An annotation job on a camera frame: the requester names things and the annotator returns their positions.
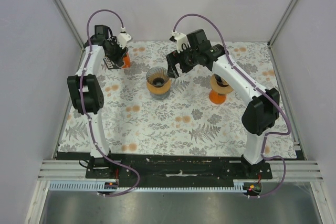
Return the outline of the coffee filter package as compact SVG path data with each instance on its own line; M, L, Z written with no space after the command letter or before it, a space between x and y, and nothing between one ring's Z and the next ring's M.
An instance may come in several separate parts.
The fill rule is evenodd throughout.
M112 61L110 58L105 56L103 58L104 65L108 70L114 69L123 69L123 68L130 68L131 67L131 59L129 56L128 48L124 48L122 50L123 54L120 57L117 57L116 61Z

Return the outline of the grey glass dripper cone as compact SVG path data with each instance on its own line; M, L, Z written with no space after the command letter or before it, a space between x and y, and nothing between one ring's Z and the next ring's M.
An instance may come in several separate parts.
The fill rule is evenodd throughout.
M146 73L146 81L154 87L162 87L170 77L167 74L167 69L164 67L153 67Z

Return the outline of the orange glass carafe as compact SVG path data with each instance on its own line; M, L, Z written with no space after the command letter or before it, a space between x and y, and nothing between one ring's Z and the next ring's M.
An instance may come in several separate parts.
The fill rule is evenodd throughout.
M209 93L209 100L217 105L223 104L226 101L226 95L220 94L214 90L211 90Z

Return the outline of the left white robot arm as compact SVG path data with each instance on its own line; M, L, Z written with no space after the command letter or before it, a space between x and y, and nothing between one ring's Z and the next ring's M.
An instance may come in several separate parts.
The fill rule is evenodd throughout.
M102 177L110 178L115 174L116 166L109 161L110 147L104 134L101 116L104 95L97 73L105 57L116 67L124 67L124 58L128 53L127 43L131 36L123 26L117 36L112 34L108 26L96 25L94 28L94 35L87 40L83 62L76 74L67 78L67 85L72 106L87 117L86 128L91 137L90 161L94 163L101 158L97 171Z

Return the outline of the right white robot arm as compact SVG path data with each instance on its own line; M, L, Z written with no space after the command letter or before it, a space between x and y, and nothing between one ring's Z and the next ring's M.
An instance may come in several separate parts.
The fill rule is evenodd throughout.
M231 60L226 47L212 45L202 29L187 35L172 31L170 41L176 43L176 49L166 55L169 77L178 78L179 72L188 73L200 65L226 81L243 100L246 109L241 120L248 133L240 172L245 178L254 178L263 158L263 135L279 118L279 92L265 87L258 91L257 82Z

